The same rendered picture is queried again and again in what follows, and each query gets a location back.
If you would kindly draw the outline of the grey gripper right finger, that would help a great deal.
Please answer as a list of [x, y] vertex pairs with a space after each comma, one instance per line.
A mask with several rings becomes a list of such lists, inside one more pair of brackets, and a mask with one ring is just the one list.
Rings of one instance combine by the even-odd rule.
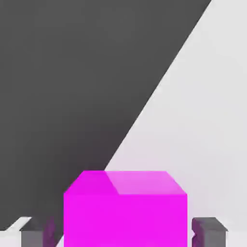
[[192, 219], [192, 247], [247, 247], [247, 232], [230, 231], [216, 217]]

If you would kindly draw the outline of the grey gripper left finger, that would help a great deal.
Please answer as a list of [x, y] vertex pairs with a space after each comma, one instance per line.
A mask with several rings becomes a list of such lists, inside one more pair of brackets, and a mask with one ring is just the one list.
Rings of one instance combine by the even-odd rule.
[[0, 228], [0, 247], [56, 247], [55, 222], [36, 217], [19, 217], [11, 225]]

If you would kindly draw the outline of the small magenta cube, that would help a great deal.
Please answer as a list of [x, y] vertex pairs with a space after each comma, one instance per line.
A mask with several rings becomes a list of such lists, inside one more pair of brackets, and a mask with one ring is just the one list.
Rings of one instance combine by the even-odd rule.
[[187, 232], [165, 171], [83, 171], [64, 193], [64, 247], [187, 247]]

